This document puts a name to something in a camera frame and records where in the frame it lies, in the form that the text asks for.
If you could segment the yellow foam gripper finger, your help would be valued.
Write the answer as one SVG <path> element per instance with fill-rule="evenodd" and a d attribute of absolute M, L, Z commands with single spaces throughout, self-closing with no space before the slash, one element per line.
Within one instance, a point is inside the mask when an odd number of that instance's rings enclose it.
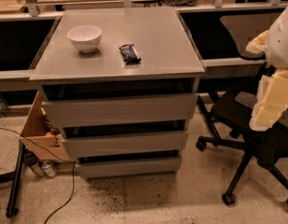
<path fill-rule="evenodd" d="M 287 109 L 288 70 L 277 70 L 271 77 L 263 75 L 258 84 L 249 126 L 257 132 L 266 131 Z"/>
<path fill-rule="evenodd" d="M 255 37 L 252 41 L 248 43 L 248 45 L 246 46 L 246 50 L 254 54 L 264 52 L 265 46 L 266 46 L 267 35 L 268 35 L 268 30 L 266 30 L 265 32 Z"/>

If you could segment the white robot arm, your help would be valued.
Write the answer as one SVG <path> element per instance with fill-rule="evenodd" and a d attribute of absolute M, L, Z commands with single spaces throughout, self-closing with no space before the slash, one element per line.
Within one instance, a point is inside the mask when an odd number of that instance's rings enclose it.
<path fill-rule="evenodd" d="M 264 51 L 267 64 L 276 68 L 270 77 L 261 77 L 249 122 L 252 130 L 263 132 L 288 109 L 288 7 L 267 31 L 248 43 L 246 50 Z"/>

